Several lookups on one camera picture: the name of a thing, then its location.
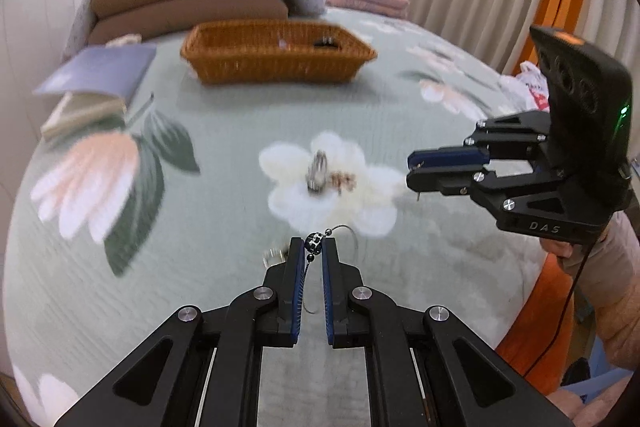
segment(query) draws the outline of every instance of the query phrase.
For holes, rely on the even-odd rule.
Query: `small object in basket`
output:
[[[319,194],[327,182],[326,154],[318,151],[306,173],[306,188],[309,192]]]
[[[319,41],[314,42],[315,48],[333,48],[334,50],[340,49],[340,44],[338,44],[333,37],[322,37]]]

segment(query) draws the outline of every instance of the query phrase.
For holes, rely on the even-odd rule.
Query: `human hand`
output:
[[[606,228],[600,234],[598,238],[599,242],[604,241],[607,238],[607,233],[609,233],[610,223],[606,226]],[[544,239],[540,238],[540,247],[542,250],[552,253],[557,257],[562,257],[563,259],[569,259],[574,253],[574,245],[571,243],[565,243],[564,241],[555,241],[553,239]]]

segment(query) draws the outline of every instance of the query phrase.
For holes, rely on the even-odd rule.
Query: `white flower pattern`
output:
[[[426,102],[440,103],[449,112],[462,113],[471,121],[487,118],[475,103],[446,84],[425,78],[420,81],[420,94]]]
[[[407,49],[408,53],[421,58],[428,66],[440,73],[459,73],[465,74],[465,72],[458,67],[455,61],[444,52],[442,49],[432,48],[427,49],[422,46],[414,46]]]
[[[129,197],[139,163],[138,146],[127,134],[96,133],[80,140],[31,190],[38,217],[46,223],[59,216],[64,239],[87,223],[94,242],[102,244]]]
[[[370,26],[377,29],[380,33],[386,33],[388,35],[397,35],[398,33],[400,33],[400,30],[393,24],[385,24],[383,22],[375,21],[360,21],[360,24],[362,24],[363,26]]]
[[[326,154],[330,171],[355,177],[353,190],[327,187],[310,194],[305,175],[317,151]],[[384,237],[396,223],[394,198],[406,190],[404,174],[383,165],[367,165],[364,152],[355,142],[325,131],[311,142],[311,151],[298,145],[276,142],[263,149],[260,168],[276,187],[269,194],[271,213],[306,235],[344,224],[366,237]]]
[[[79,400],[76,391],[48,373],[42,375],[38,381],[38,394],[15,365],[14,377],[29,416],[40,427],[53,427]]]

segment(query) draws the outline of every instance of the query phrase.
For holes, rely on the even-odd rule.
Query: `black cable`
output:
[[[587,247],[586,251],[584,252],[584,257],[582,258],[582,261],[580,261],[580,266],[578,266],[578,271],[575,273],[574,282],[572,283],[571,288],[569,289],[569,293],[566,296],[566,299],[564,300],[564,306],[562,307],[562,313],[560,314],[560,319],[558,320],[558,327],[556,328],[556,334],[554,334],[554,337],[551,339],[551,342],[549,342],[548,346],[545,347],[544,351],[540,353],[540,356],[536,358],[536,361],[532,363],[531,366],[526,370],[526,372],[523,375],[524,378],[527,378],[527,375],[533,370],[534,367],[536,367],[538,362],[544,358],[544,356],[549,352],[549,349],[551,349],[551,347],[554,345],[554,343],[558,339],[558,335],[560,335],[560,330],[562,329],[562,322],[564,321],[564,315],[566,314],[566,310],[569,307],[569,303],[571,302],[571,297],[574,295],[575,287],[578,283],[578,279],[580,279],[582,270],[584,270],[584,266],[587,264],[587,259],[591,255],[591,251],[593,250],[593,247],[595,247],[597,243],[598,243],[598,240],[596,239],[595,241],[593,241],[593,243],[591,243]]]

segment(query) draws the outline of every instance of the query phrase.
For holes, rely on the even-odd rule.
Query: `green leaf pattern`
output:
[[[146,117],[142,136],[163,160],[175,168],[200,173],[189,133],[181,123],[153,111]]]
[[[107,261],[118,277],[124,274],[153,229],[164,196],[160,158],[143,137],[133,138],[138,144],[140,168],[129,199],[104,241]]]
[[[181,171],[200,174],[186,127],[164,114],[150,112],[142,135],[132,138],[138,145],[140,168],[122,213],[104,242],[109,266],[118,277],[124,275],[156,223],[164,197],[161,159]]]

